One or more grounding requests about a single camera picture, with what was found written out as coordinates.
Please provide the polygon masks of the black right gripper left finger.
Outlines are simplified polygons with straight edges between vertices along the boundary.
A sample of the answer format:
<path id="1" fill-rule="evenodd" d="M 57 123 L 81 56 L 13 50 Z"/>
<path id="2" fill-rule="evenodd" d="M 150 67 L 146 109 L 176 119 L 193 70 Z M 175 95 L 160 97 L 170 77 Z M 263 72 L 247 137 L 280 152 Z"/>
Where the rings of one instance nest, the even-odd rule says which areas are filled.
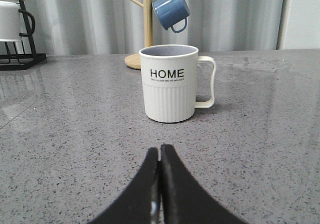
<path id="1" fill-rule="evenodd" d="M 91 223 L 158 223 L 158 149 L 150 148 L 133 180 Z"/>

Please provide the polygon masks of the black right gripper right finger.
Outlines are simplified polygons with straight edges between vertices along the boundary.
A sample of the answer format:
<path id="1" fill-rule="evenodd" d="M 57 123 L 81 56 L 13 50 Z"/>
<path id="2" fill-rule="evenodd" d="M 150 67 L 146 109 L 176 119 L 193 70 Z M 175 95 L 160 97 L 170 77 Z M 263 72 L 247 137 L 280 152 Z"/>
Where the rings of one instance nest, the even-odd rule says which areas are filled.
<path id="1" fill-rule="evenodd" d="M 195 180 L 172 145 L 161 146 L 165 223 L 244 223 Z"/>

